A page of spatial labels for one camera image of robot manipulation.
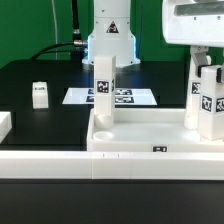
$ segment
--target white block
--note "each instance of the white block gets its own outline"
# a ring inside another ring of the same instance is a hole
[[[131,179],[223,180],[223,153],[133,153]]]
[[[94,114],[98,128],[111,128],[115,107],[115,56],[96,56],[94,65]]]
[[[93,179],[130,179],[130,153],[93,153]]]
[[[1,151],[0,178],[92,179],[88,152]]]
[[[207,60],[208,63],[211,64],[211,57],[207,56]],[[201,78],[198,77],[194,60],[191,58],[186,113],[184,120],[185,128],[197,129],[198,114],[200,109],[200,93],[201,93]]]
[[[198,132],[209,140],[224,138],[224,85],[216,81],[217,69],[220,67],[202,69]]]
[[[46,82],[34,82],[32,96],[34,109],[44,109],[49,107]]]
[[[0,112],[0,143],[12,128],[11,113]]]

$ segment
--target label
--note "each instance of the label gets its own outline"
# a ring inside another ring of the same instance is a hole
[[[153,152],[167,152],[167,146],[153,146]]]
[[[107,29],[107,33],[119,33],[114,21],[110,24],[109,28]]]

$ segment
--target white cube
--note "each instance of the white cube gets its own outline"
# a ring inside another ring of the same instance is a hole
[[[49,107],[46,82],[34,82],[32,96],[34,109],[45,109]]]

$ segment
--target white tray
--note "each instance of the white tray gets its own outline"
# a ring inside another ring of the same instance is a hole
[[[94,126],[91,111],[88,151],[224,152],[224,142],[201,142],[196,130],[184,128],[183,109],[115,109],[114,127]]]

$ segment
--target black surface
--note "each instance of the black surface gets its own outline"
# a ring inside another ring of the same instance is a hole
[[[223,224],[220,182],[0,184],[0,223]]]
[[[185,65],[145,62],[117,74],[117,88],[151,88],[158,107],[184,107]],[[46,81],[49,109],[32,109],[32,82]],[[14,61],[0,70],[0,111],[13,112],[13,130],[0,149],[85,150],[89,105],[62,105],[69,87],[93,87],[93,72],[71,61]]]
[[[142,66],[141,74],[118,75],[117,87],[152,88],[158,107],[184,106],[183,64]],[[48,82],[48,111],[32,110],[33,80]],[[0,110],[14,112],[4,147],[85,150],[90,108],[61,102],[64,89],[92,84],[92,74],[70,62],[16,61],[1,69]],[[220,181],[0,180],[1,224],[222,224],[223,207]]]

